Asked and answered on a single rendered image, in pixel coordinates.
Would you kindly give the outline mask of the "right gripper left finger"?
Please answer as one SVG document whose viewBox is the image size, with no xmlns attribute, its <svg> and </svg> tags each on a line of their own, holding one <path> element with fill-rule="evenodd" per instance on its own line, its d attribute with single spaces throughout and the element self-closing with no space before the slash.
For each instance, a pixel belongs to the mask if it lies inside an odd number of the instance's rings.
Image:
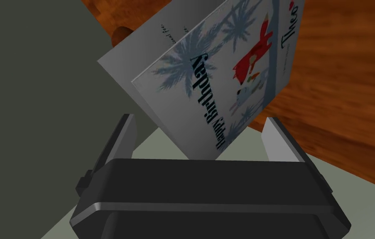
<svg viewBox="0 0 375 239">
<path fill-rule="evenodd" d="M 137 138 L 137 127 L 133 114 L 124 114 L 108 139 L 92 170 L 93 173 L 113 159 L 132 157 Z"/>
</svg>

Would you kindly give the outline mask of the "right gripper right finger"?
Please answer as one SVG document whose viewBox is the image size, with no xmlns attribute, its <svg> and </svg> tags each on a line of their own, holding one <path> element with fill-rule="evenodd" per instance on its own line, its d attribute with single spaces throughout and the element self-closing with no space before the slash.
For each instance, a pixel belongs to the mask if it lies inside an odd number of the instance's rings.
<svg viewBox="0 0 375 239">
<path fill-rule="evenodd" d="M 304 151 L 276 117 L 268 117 L 261 134 L 270 161 L 305 162 Z"/>
</svg>

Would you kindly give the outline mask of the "grey birthday card with fox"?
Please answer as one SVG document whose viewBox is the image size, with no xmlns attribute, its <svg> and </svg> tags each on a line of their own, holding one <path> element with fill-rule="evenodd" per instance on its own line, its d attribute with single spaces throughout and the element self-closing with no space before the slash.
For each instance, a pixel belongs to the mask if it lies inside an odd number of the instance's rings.
<svg viewBox="0 0 375 239">
<path fill-rule="evenodd" d="M 214 160 L 289 83 L 305 0 L 171 0 L 98 63 L 188 159 Z"/>
</svg>

